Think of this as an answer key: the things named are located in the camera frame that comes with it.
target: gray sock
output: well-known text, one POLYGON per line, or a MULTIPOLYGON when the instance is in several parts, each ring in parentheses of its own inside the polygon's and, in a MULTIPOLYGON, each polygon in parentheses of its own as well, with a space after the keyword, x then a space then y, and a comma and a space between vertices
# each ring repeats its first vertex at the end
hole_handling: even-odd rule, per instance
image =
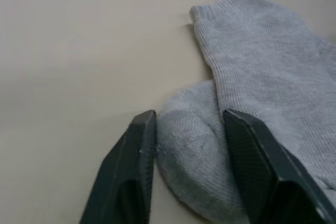
POLYGON ((336 204, 336 46, 268 0, 221 0, 190 15, 216 88, 182 91, 160 113, 159 165, 169 186, 214 222, 247 223, 221 144, 219 115, 231 108, 263 120, 336 204))

